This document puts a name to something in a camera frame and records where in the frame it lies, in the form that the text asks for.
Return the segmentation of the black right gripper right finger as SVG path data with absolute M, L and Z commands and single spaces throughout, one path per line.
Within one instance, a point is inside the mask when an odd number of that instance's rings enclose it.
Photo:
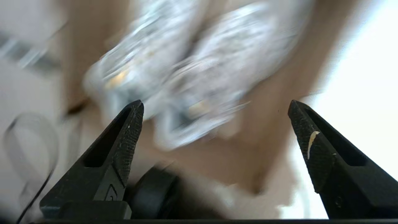
M 314 191 L 330 219 L 397 219 L 398 183 L 310 106 L 289 105 Z

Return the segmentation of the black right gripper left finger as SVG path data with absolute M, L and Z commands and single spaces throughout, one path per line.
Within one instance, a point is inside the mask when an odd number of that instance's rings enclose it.
M 68 202 L 110 198 L 122 200 L 136 143 L 141 133 L 144 104 L 125 106 L 83 155 L 40 201 L 47 219 L 57 218 Z

